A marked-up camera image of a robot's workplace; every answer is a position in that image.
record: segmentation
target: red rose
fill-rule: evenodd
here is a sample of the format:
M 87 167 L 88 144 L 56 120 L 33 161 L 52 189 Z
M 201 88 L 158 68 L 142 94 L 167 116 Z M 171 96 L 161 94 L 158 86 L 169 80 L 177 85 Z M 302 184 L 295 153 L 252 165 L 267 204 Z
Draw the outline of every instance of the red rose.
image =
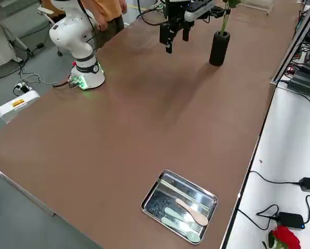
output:
M 278 226 L 272 233 L 277 240 L 287 244 L 289 249 L 301 249 L 299 239 L 287 227 Z

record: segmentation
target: person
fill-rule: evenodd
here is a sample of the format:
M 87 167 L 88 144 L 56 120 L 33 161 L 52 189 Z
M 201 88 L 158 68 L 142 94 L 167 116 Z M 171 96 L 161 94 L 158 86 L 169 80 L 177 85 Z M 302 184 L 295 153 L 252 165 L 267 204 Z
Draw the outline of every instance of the person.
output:
M 93 13 L 100 28 L 94 39 L 97 49 L 124 29 L 122 14 L 127 13 L 126 0 L 83 0 L 83 4 Z

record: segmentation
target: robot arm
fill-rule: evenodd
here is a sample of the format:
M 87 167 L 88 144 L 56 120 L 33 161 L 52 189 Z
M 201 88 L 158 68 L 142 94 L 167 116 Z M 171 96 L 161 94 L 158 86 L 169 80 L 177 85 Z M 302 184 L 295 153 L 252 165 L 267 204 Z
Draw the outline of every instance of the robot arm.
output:
M 214 0 L 165 0 L 165 5 L 165 14 L 168 20 L 159 24 L 159 42 L 166 45 L 168 53 L 172 53 L 173 39 L 179 30 L 183 30 L 182 39 L 187 42 L 189 32 L 196 19 L 219 18 L 229 11 L 215 6 Z
M 69 82 L 82 89 L 100 86 L 104 73 L 98 63 L 93 48 L 82 41 L 96 24 L 92 13 L 85 10 L 80 0 L 51 0 L 52 4 L 66 13 L 66 17 L 54 24 L 50 30 L 52 41 L 69 50 L 75 58 Z

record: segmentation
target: white device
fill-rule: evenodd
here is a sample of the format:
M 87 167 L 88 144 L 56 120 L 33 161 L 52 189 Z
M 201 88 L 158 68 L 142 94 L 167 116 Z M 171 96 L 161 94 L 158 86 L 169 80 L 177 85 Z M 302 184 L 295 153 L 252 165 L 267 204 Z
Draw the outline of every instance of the white device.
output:
M 18 115 L 18 112 L 25 109 L 30 104 L 34 103 L 38 98 L 39 94 L 36 91 L 29 91 L 0 106 L 0 117 L 6 123 L 9 123 Z
M 185 15 L 184 15 L 185 21 L 186 22 L 193 22 L 198 17 L 202 16 L 204 13 L 210 11 L 215 6 L 215 4 L 213 2 L 214 1 L 210 1 L 206 6 L 199 8 L 195 12 L 185 11 Z
M 105 81 L 104 71 L 96 59 L 93 48 L 82 41 L 89 34 L 96 22 L 92 13 L 87 15 L 77 0 L 51 0 L 52 4 L 65 11 L 66 17 L 57 22 L 50 30 L 52 41 L 72 53 L 76 66 L 73 67 L 69 81 L 86 90 L 102 85 Z

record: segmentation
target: plastic spoon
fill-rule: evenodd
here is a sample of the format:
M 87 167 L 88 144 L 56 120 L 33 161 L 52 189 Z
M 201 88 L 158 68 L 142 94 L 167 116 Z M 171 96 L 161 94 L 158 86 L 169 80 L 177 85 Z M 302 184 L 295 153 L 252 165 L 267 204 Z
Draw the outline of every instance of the plastic spoon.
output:
M 208 219 L 203 214 L 191 209 L 185 202 L 183 202 L 180 199 L 176 199 L 176 203 L 182 206 L 184 209 L 186 209 L 192 215 L 192 217 L 195 219 L 197 223 L 199 223 L 202 226 L 208 225 Z

